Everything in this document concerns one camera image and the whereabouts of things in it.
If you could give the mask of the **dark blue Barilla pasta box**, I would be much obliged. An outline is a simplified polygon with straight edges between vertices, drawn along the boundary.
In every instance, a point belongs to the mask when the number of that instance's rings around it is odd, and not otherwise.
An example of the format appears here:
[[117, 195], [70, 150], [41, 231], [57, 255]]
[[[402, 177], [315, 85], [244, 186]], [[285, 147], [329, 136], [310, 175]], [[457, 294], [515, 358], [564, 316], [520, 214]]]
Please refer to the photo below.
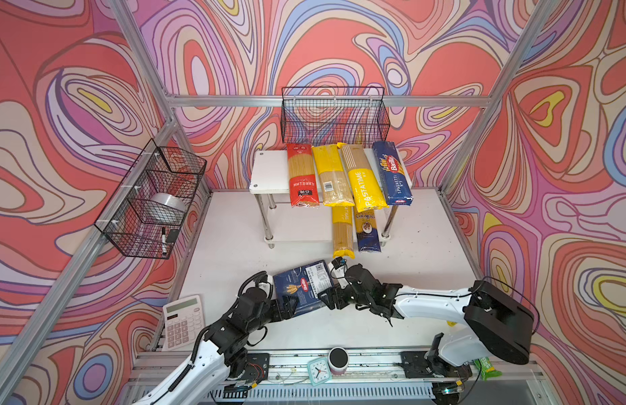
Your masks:
[[293, 295], [299, 298], [296, 317], [326, 307], [318, 300], [318, 294], [333, 287], [328, 265], [324, 261], [278, 273], [274, 275], [272, 281], [277, 299], [280, 295]]

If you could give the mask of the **clear blue spaghetti pack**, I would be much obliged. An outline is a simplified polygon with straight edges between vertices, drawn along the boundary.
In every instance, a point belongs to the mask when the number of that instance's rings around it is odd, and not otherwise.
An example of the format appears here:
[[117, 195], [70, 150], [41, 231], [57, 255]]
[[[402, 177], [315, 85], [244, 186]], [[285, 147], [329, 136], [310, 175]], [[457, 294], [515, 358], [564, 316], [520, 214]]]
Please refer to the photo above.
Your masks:
[[379, 232], [376, 226], [375, 213], [373, 210], [365, 210], [355, 213], [355, 232], [359, 251], [381, 252]]

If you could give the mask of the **yellow Pastatime spaghetti pack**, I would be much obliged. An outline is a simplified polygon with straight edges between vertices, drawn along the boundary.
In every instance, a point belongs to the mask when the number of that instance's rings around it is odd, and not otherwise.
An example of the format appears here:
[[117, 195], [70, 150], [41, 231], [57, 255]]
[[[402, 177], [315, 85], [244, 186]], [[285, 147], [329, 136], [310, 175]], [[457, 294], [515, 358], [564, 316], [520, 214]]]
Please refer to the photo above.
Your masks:
[[355, 259], [352, 207], [332, 207], [333, 256]]
[[356, 144], [338, 145], [347, 170], [355, 207], [359, 213], [368, 210], [385, 209], [387, 203], [375, 177], [365, 150]]

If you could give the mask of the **blue Barilla spaghetti pack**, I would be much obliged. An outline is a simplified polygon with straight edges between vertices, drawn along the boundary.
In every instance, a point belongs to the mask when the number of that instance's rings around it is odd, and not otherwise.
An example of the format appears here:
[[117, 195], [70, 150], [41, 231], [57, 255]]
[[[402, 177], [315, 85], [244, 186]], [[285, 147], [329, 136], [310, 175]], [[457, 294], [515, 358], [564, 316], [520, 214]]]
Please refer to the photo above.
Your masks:
[[372, 145], [376, 163], [378, 164], [382, 191], [389, 206], [409, 206], [414, 201], [413, 194], [403, 170], [394, 142], [376, 141]]

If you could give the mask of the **red spaghetti pack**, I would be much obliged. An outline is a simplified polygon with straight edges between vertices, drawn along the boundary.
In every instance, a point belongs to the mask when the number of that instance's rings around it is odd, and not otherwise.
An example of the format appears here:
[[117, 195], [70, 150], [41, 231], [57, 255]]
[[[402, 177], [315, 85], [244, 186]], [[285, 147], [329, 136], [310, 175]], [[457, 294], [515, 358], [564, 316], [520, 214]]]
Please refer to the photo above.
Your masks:
[[288, 143], [287, 155], [291, 206], [318, 206], [320, 201], [311, 145]]

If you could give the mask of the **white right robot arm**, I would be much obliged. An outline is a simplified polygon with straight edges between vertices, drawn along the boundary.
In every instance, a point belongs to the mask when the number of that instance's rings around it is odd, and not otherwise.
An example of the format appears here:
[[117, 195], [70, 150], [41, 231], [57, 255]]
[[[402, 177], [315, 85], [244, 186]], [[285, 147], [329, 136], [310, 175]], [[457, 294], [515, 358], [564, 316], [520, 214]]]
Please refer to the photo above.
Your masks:
[[317, 293], [331, 310], [355, 305], [388, 321], [429, 318], [456, 328], [434, 336], [421, 364], [424, 374], [448, 377], [475, 359], [494, 356], [524, 366], [529, 362], [534, 315], [520, 302], [483, 279], [460, 290], [420, 290], [382, 283], [360, 264]]

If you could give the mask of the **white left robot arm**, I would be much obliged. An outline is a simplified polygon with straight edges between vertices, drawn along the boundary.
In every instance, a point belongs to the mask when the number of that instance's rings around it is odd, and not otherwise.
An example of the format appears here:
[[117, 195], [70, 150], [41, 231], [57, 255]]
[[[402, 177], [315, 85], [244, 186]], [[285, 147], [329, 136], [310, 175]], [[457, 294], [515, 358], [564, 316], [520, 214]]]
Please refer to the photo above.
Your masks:
[[190, 356], [138, 404], [197, 404], [230, 376], [243, 373], [251, 333], [294, 317], [298, 297], [280, 302], [250, 287], [232, 307], [198, 334]]

